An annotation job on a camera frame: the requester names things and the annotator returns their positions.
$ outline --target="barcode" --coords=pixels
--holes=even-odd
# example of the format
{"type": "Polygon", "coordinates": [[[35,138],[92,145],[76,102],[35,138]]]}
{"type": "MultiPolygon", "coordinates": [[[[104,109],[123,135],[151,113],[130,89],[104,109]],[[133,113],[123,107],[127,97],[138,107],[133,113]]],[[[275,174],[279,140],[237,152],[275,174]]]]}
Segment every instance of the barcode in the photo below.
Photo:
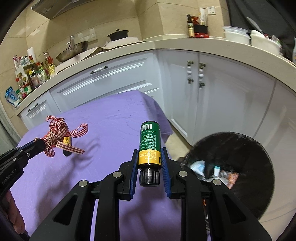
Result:
{"type": "Polygon", "coordinates": [[[142,126],[141,131],[152,129],[152,124],[146,124],[142,126]]]}

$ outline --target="range hood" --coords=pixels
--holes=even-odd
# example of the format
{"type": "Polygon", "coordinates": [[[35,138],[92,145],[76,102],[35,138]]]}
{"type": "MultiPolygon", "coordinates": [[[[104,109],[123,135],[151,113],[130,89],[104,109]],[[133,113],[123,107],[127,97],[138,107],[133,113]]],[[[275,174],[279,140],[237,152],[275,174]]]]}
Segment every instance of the range hood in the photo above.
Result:
{"type": "Polygon", "coordinates": [[[31,9],[49,19],[53,19],[71,8],[91,1],[94,0],[40,0],[31,9]]]}

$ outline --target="white cabinet door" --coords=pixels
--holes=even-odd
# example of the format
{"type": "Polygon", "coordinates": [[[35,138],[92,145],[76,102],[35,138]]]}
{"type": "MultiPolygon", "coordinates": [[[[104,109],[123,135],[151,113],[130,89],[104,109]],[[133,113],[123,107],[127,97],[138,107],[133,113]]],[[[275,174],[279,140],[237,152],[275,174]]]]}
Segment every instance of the white cabinet door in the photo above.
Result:
{"type": "Polygon", "coordinates": [[[165,114],[171,124],[189,144],[193,142],[197,108],[198,53],[162,50],[159,51],[165,114]],[[188,83],[187,61],[191,65],[192,79],[188,83]]]}
{"type": "Polygon", "coordinates": [[[276,240],[293,215],[276,224],[282,227],[281,232],[276,232],[272,220],[292,210],[295,213],[296,208],[296,94],[280,81],[255,140],[264,146],[274,168],[273,197],[260,222],[276,240]]]}
{"type": "Polygon", "coordinates": [[[156,56],[152,51],[124,56],[86,69],[50,90],[61,112],[91,100],[129,90],[139,90],[163,107],[156,56]],[[105,70],[92,71],[107,66],[105,70]]]}
{"type": "Polygon", "coordinates": [[[45,122],[47,116],[58,115],[60,113],[51,94],[46,92],[24,109],[20,117],[29,130],[45,122]]]}
{"type": "Polygon", "coordinates": [[[206,64],[198,89],[194,142],[215,132],[253,137],[270,101],[275,79],[226,59],[200,54],[206,64]]]}

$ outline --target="tile floor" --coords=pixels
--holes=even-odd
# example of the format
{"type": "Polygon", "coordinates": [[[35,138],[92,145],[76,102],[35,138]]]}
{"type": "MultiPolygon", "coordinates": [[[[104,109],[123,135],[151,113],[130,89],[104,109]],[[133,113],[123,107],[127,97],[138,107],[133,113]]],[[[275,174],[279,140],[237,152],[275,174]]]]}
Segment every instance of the tile floor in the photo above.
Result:
{"type": "Polygon", "coordinates": [[[165,145],[172,160],[176,161],[179,157],[185,157],[191,146],[173,126],[172,129],[174,133],[170,135],[165,145]]]}

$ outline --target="checkered ribbon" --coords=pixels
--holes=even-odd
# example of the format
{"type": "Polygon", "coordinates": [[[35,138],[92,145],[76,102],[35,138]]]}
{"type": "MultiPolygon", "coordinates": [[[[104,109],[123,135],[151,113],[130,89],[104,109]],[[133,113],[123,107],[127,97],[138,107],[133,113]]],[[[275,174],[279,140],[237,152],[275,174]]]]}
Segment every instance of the checkered ribbon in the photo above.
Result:
{"type": "Polygon", "coordinates": [[[77,154],[84,153],[84,150],[80,148],[63,143],[63,139],[64,137],[76,138],[85,135],[89,131],[87,124],[81,124],[77,129],[69,131],[64,118],[49,115],[46,117],[46,121],[48,120],[51,120],[49,123],[49,132],[42,138],[46,144],[44,152],[47,156],[54,157],[54,150],[52,149],[54,146],[77,154]]]}

